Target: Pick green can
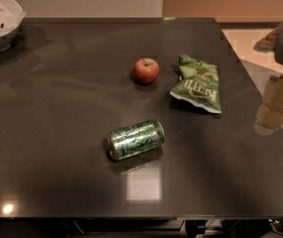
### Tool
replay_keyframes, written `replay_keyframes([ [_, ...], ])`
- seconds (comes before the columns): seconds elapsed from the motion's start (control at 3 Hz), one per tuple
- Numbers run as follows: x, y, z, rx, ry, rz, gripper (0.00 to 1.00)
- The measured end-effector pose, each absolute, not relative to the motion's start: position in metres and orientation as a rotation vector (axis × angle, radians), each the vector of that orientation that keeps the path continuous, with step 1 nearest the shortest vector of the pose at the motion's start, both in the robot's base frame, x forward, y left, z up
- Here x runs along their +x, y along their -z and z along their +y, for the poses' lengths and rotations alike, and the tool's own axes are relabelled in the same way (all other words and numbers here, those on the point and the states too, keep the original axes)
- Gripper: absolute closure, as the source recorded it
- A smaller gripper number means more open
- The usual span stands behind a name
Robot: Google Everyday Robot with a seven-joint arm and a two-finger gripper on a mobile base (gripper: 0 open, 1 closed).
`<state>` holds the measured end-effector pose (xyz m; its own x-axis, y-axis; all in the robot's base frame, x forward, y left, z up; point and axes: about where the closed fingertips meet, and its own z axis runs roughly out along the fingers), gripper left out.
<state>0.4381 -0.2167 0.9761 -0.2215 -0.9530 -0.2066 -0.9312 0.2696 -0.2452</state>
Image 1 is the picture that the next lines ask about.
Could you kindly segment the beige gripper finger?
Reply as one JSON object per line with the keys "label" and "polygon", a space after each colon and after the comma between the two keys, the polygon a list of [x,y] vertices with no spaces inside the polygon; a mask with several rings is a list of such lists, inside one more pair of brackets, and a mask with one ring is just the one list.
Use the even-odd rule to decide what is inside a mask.
{"label": "beige gripper finger", "polygon": [[283,125],[283,74],[271,75],[266,83],[262,104],[256,114],[254,130],[267,136]]}

